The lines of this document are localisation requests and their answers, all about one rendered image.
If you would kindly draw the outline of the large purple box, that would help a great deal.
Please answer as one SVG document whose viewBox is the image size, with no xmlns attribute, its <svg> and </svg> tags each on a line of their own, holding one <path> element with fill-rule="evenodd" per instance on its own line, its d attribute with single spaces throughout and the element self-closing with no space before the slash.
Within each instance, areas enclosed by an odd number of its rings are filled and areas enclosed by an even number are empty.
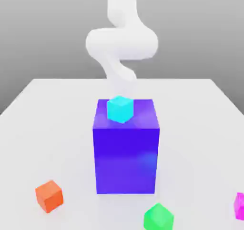
<svg viewBox="0 0 244 230">
<path fill-rule="evenodd" d="M 98 194 L 155 192 L 160 126 L 152 100 L 134 100 L 134 116 L 121 124 L 107 119 L 99 99 L 93 123 Z"/>
</svg>

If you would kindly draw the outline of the small cyan cube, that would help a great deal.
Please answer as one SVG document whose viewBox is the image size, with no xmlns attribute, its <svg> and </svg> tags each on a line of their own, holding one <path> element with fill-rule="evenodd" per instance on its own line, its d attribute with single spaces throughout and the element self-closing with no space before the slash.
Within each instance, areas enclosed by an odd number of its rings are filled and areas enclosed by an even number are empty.
<svg viewBox="0 0 244 230">
<path fill-rule="evenodd" d="M 107 101 L 107 118 L 125 123 L 134 115 L 134 100 L 123 96 L 116 96 Z"/>
</svg>

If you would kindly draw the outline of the small orange cube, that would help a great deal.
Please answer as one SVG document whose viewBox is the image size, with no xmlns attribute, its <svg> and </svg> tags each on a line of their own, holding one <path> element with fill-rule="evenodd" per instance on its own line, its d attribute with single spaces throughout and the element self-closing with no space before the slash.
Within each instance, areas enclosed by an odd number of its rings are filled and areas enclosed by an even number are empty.
<svg viewBox="0 0 244 230">
<path fill-rule="evenodd" d="M 53 180 L 40 185 L 35 192 L 37 202 L 46 213 L 50 213 L 64 202 L 62 190 Z"/>
</svg>

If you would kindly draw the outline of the small green cube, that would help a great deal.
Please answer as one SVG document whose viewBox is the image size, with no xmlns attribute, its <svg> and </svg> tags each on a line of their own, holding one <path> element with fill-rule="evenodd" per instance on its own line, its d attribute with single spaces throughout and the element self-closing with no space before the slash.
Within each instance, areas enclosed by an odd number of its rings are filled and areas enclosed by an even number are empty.
<svg viewBox="0 0 244 230">
<path fill-rule="evenodd" d="M 173 230 L 174 215 L 157 203 L 144 214 L 145 230 Z"/>
</svg>

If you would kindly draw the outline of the small magenta cube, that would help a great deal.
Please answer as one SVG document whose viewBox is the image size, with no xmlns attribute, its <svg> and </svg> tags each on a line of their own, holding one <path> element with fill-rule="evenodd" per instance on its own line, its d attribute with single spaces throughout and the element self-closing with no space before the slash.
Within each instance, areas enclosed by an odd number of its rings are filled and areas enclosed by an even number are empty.
<svg viewBox="0 0 244 230">
<path fill-rule="evenodd" d="M 235 217 L 238 220 L 244 220 L 244 194 L 238 192 L 234 201 Z"/>
</svg>

